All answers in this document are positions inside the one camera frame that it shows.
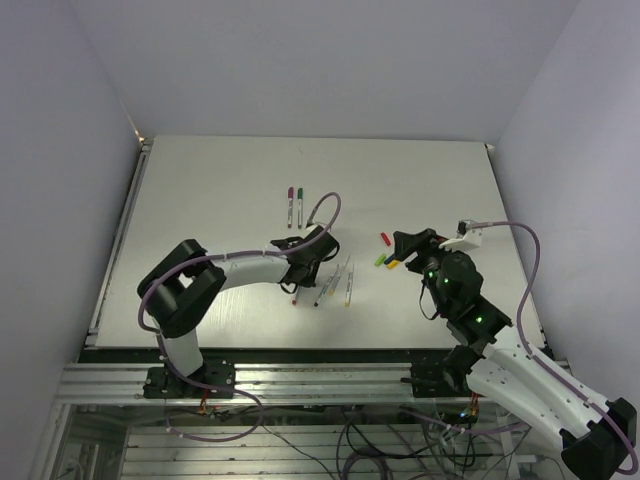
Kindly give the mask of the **green capped pen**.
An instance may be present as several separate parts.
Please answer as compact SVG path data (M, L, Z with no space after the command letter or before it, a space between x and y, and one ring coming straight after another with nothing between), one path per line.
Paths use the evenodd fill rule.
M304 189L299 187L297 189L297 228L302 229L304 226Z

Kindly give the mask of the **purple pen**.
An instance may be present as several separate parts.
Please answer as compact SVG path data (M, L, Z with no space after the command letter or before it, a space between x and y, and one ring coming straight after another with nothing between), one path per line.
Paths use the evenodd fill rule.
M287 228L293 228L294 214L294 187L289 187L287 191Z

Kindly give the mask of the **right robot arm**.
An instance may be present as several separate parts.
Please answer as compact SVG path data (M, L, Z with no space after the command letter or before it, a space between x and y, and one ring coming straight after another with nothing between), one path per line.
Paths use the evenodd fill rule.
M468 252L489 226L462 221L452 239L431 228L393 234L395 260L420 275L433 316L445 320L457 342L440 373L442 387L506 408L549 441L580 479L636 474L635 407L577 380L526 339L520 317L510 319L483 296L484 278Z

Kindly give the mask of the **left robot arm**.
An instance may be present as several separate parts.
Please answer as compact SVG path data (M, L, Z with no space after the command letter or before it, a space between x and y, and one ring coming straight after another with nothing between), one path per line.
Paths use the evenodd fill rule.
M322 263L340 244L326 227L311 224L303 237L273 240L267 250L210 255L189 239L175 247L139 284L139 324L153 333L171 369L168 384L182 397L203 387L204 359L197 326L226 291L254 284L310 288Z

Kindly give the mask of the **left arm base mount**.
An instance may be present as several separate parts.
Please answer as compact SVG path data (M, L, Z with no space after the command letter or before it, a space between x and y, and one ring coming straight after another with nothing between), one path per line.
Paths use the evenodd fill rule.
M188 376L188 381L176 375L167 366L153 367L147 372L143 385L145 399L230 399L233 396L236 371L223 358L214 357Z

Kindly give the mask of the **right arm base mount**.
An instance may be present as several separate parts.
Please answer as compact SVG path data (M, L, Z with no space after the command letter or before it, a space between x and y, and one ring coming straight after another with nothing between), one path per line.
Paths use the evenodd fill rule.
M414 398L471 395L467 377L482 356L472 348L458 345L448 353L431 352L414 362L409 375L400 382L411 386Z

